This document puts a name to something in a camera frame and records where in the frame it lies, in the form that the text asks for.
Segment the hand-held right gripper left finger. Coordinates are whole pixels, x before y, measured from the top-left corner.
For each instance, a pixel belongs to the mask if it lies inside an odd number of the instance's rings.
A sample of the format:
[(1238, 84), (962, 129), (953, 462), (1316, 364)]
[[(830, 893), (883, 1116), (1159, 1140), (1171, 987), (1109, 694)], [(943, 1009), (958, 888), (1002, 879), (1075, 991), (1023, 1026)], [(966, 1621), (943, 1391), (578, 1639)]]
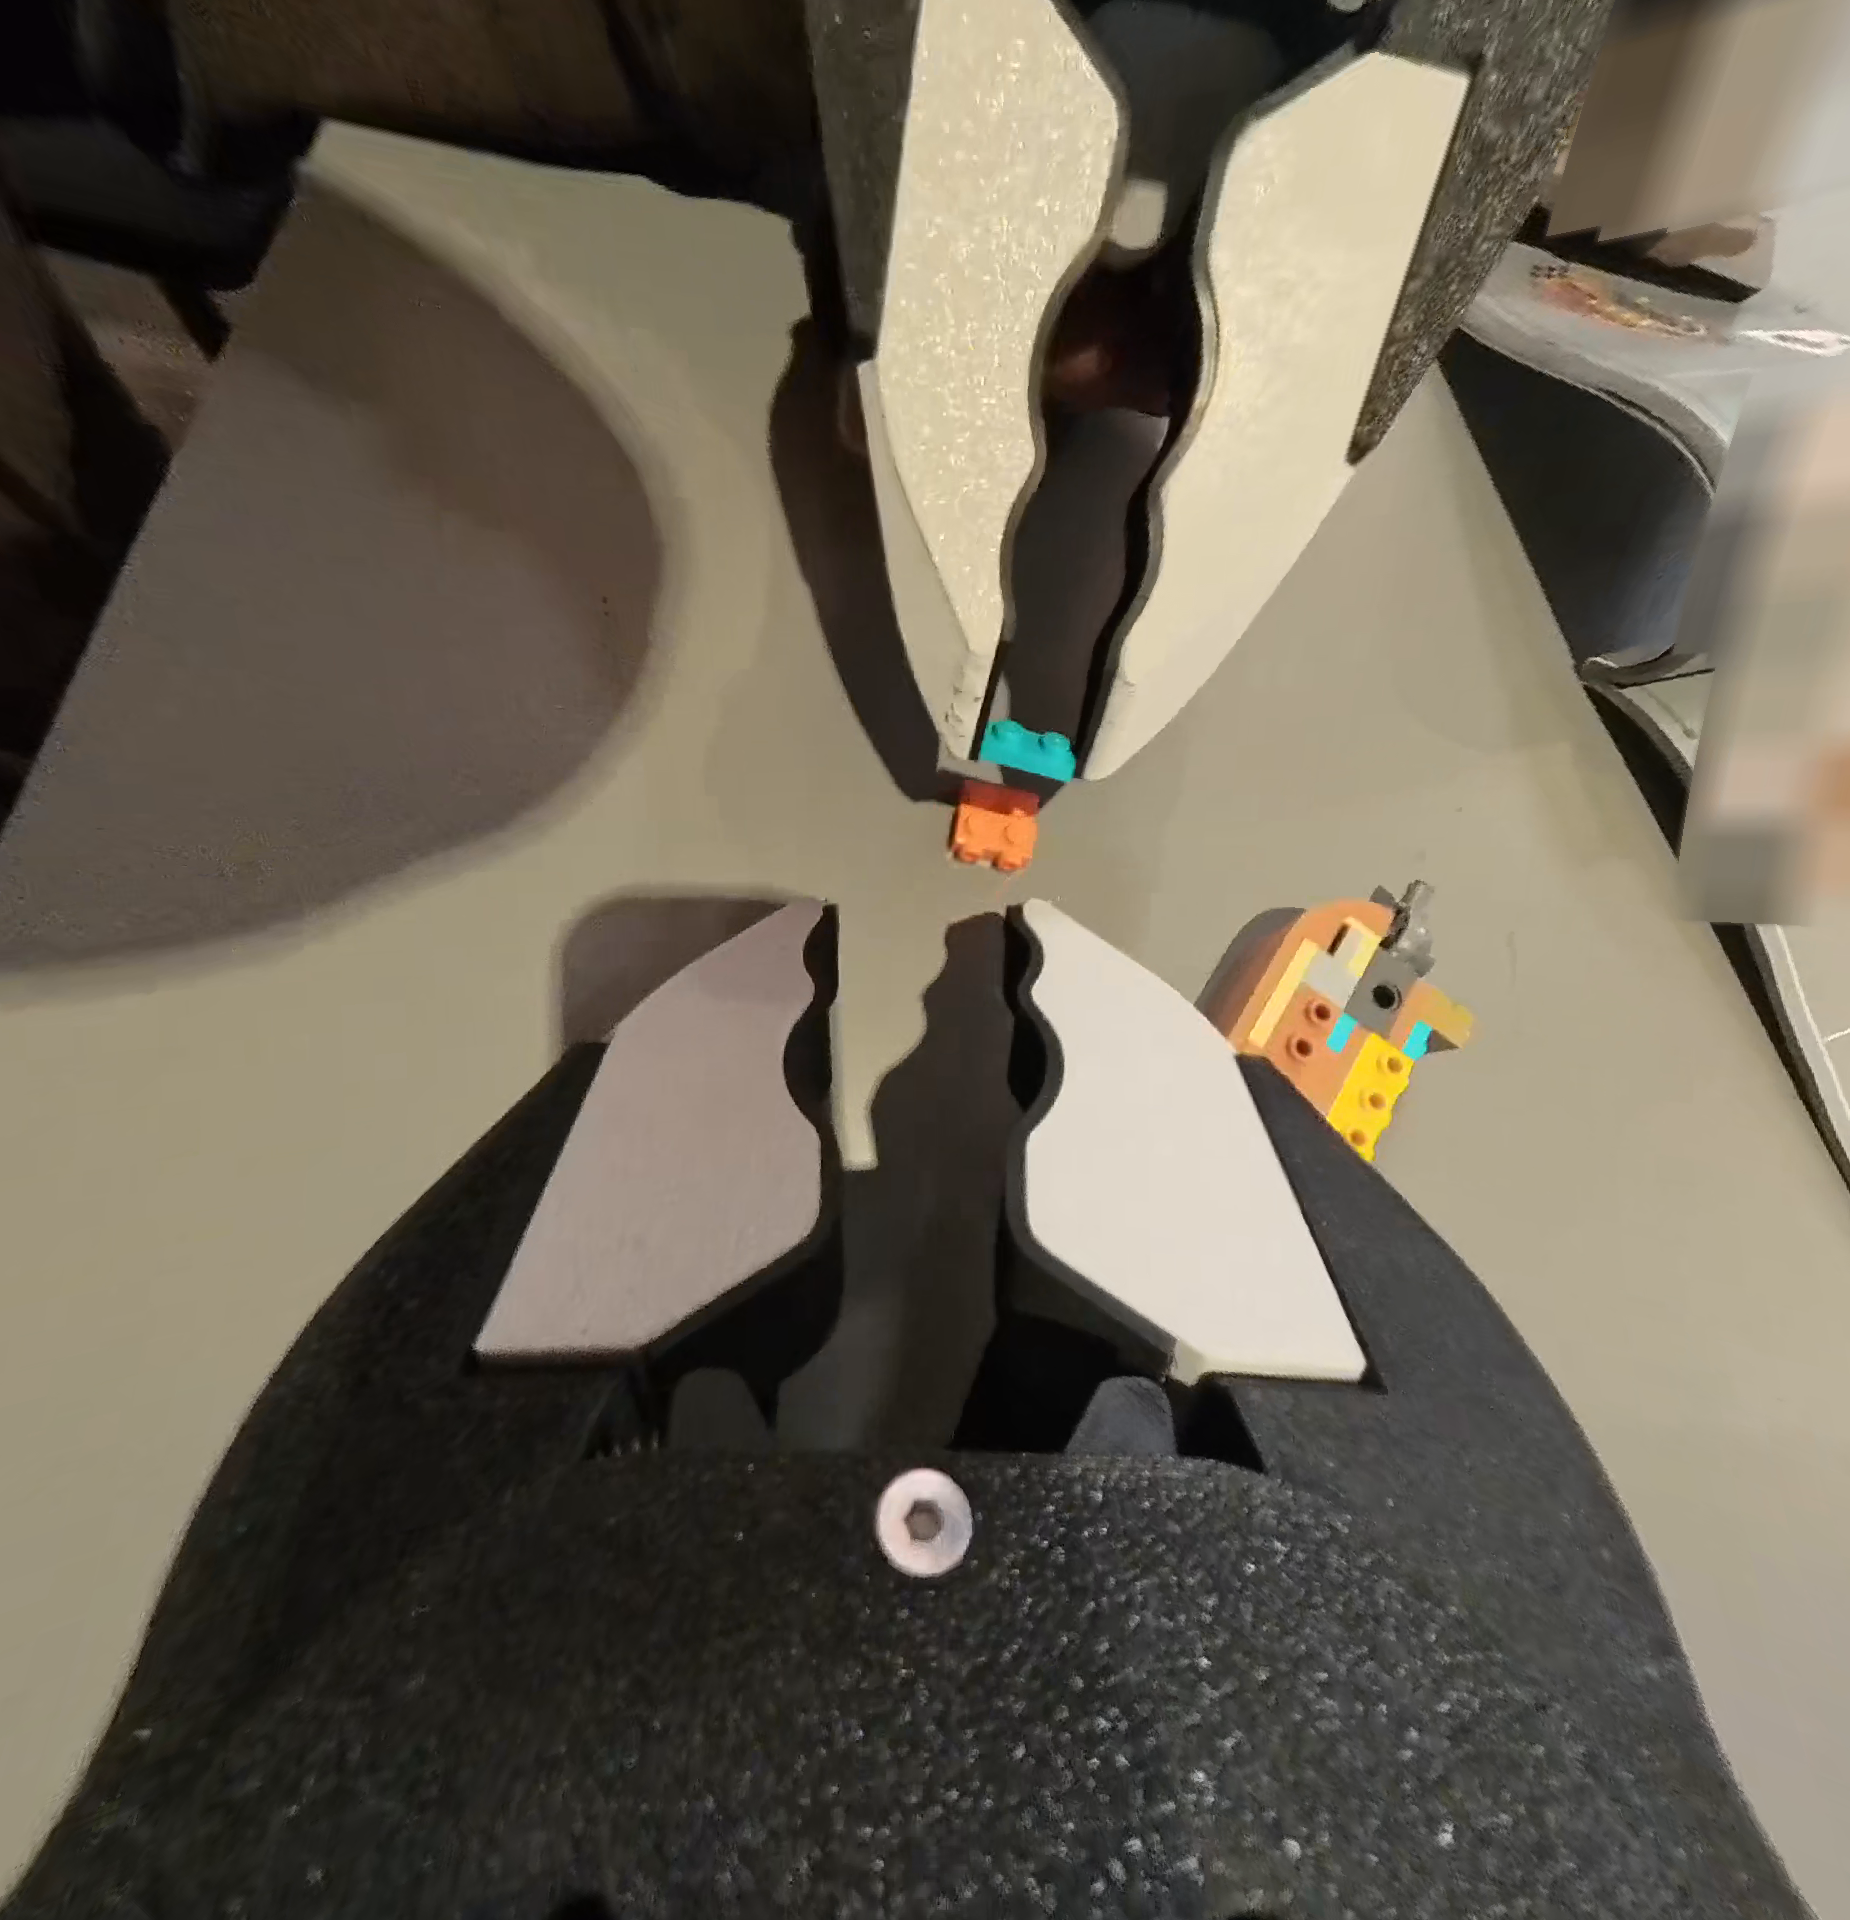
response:
[(789, 900), (657, 983), (602, 1048), (476, 1337), (485, 1362), (654, 1361), (822, 1236), (834, 919)]

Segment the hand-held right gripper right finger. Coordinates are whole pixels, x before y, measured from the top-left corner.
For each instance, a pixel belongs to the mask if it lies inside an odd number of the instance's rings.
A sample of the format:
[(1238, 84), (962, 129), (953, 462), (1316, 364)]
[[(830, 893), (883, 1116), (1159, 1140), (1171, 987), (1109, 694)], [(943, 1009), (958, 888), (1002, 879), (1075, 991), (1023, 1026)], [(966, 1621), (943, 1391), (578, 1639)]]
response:
[(1168, 1379), (1361, 1382), (1368, 1351), (1238, 1054), (1055, 902), (1008, 925), (1041, 1045), (1008, 1187), (1031, 1258)]

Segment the grey desk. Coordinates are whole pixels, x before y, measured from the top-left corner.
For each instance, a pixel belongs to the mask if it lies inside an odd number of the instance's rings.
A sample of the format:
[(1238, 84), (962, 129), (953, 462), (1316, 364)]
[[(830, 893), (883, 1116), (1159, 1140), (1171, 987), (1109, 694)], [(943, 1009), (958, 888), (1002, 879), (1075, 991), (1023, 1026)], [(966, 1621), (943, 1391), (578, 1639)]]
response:
[[(602, 1017), (610, 906), (841, 907), (845, 1162), (975, 1126), (943, 854), (849, 699), (856, 470), (785, 227), (330, 129), (0, 841), (0, 1708), (79, 1747), (271, 1362)], [(1031, 888), (1184, 991), (1434, 883), (1478, 1031), (1383, 1172), (1562, 1384), (1714, 1716), (1850, 1712), (1850, 1196), (1577, 690), (1440, 377)]]

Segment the brown yellow brick ship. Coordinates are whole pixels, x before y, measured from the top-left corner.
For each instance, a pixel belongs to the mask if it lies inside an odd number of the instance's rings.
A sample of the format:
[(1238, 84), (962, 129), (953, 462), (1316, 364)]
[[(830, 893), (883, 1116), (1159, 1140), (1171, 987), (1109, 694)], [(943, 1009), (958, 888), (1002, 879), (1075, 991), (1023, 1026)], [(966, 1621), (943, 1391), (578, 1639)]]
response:
[(1434, 889), (1273, 907), (1225, 950), (1196, 999), (1242, 1060), (1276, 1067), (1368, 1164), (1416, 1065), (1465, 1048), (1472, 1011), (1431, 980)]

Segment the grey instruction booklet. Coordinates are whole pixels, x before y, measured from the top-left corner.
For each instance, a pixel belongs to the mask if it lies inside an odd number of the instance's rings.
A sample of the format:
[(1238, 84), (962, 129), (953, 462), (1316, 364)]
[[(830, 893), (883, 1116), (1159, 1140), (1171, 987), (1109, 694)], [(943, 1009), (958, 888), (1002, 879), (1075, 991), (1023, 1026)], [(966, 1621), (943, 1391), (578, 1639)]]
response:
[(1583, 241), (1519, 236), (1443, 352), (1577, 678), (1600, 708), (1672, 848), (1701, 760), (1715, 658), (1686, 576), (1747, 395), (1772, 373), (1850, 357), (1850, 264), (1823, 234), (1772, 264), (1752, 249), (1690, 268)]

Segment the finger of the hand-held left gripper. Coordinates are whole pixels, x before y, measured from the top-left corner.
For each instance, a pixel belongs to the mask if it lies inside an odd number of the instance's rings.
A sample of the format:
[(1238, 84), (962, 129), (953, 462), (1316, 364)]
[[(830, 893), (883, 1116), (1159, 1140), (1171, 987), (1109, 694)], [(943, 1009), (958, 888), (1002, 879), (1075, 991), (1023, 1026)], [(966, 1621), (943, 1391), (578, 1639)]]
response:
[(1055, 321), (1129, 143), (1076, 9), (918, 5), (878, 341), (858, 368), (903, 658), (943, 756), (1008, 718), (1012, 550), (1046, 470)]
[(1198, 383), (1144, 494), (1085, 781), (1191, 704), (1344, 494), (1466, 95), (1465, 66), (1333, 55), (1219, 137), (1191, 228)]

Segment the orange brick plate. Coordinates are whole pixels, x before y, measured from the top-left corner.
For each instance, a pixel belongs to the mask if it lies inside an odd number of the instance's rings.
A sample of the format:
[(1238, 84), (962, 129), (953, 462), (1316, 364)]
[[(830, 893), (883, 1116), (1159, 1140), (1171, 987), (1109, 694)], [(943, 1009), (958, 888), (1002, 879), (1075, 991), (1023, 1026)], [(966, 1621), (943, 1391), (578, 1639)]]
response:
[(962, 866), (1019, 875), (1033, 864), (1039, 800), (1019, 787), (962, 779), (947, 834), (947, 852)]

